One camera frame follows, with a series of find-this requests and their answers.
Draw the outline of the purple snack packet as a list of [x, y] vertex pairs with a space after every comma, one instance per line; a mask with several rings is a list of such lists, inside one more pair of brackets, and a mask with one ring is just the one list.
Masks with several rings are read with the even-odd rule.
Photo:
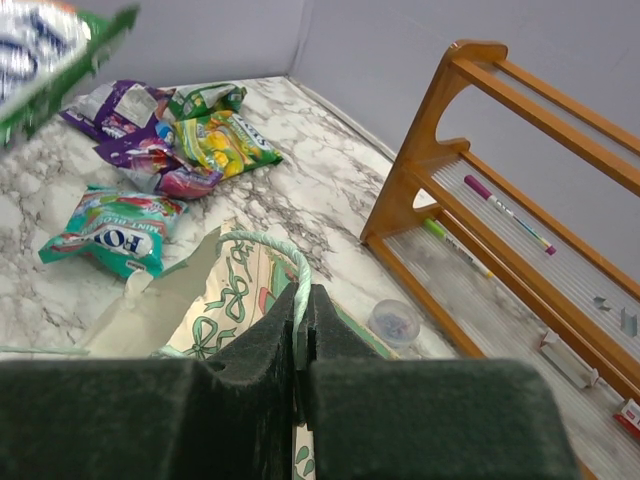
[[174, 93], [173, 88], [116, 80], [78, 98], [58, 115], [80, 133], [103, 143], [153, 128], [162, 119]]

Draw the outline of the red snack packet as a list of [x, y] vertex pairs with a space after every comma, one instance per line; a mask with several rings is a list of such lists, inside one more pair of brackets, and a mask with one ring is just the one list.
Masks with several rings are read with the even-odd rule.
[[162, 151], [123, 154], [114, 165], [144, 193], [182, 200], [208, 195], [222, 179], [218, 171], [188, 169]]

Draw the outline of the blue snack packet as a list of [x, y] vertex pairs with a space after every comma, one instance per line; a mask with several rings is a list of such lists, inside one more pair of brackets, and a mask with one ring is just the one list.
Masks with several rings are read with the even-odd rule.
[[168, 146], [175, 143], [175, 133], [173, 127], [166, 121], [159, 121], [155, 125], [156, 135]]

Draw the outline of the printed paper bag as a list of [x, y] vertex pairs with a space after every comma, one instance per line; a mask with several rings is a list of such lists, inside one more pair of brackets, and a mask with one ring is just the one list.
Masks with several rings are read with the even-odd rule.
[[[160, 276], [134, 273], [79, 346], [47, 348], [33, 360], [208, 360], [261, 320], [292, 287], [294, 456], [288, 479], [319, 479], [305, 400], [310, 360], [307, 308], [313, 286], [301, 254], [228, 224], [208, 234], [192, 255]], [[346, 321], [332, 305], [383, 358], [371, 335]]]

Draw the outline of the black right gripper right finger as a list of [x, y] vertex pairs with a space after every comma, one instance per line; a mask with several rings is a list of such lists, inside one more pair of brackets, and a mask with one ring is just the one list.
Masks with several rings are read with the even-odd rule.
[[509, 359], [387, 360], [315, 285], [306, 415], [319, 479], [578, 479], [550, 387]]

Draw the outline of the purple Fox's candy bag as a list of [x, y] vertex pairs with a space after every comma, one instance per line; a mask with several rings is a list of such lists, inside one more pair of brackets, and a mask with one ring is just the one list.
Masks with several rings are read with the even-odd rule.
[[117, 168], [139, 173], [166, 173], [175, 168], [167, 144], [158, 136], [142, 132], [101, 143], [94, 151]]

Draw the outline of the yellow green Fox's candy bag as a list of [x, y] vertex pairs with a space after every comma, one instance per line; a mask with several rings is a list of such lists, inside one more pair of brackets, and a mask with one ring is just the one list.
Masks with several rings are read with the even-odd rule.
[[173, 127], [178, 157], [201, 173], [228, 179], [283, 160], [255, 127], [231, 110], [176, 121]]

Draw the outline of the teal Fox's candy bag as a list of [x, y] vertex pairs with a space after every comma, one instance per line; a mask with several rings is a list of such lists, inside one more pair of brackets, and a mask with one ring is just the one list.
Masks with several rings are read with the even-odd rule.
[[91, 185], [39, 257], [48, 264], [86, 256], [122, 278], [138, 270], [156, 277], [164, 270], [164, 243], [187, 210], [166, 196]]

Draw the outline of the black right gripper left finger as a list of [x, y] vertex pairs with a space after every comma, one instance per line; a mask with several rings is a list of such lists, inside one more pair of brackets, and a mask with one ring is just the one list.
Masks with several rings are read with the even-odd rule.
[[5, 479], [288, 479], [294, 290], [208, 360], [1, 365]]

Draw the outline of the small green snack packet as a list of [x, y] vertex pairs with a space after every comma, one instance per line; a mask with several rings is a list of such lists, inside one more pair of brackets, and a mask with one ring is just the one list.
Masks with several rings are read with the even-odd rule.
[[234, 83], [195, 84], [177, 87], [167, 110], [175, 120], [187, 120], [217, 111], [238, 112], [247, 90]]

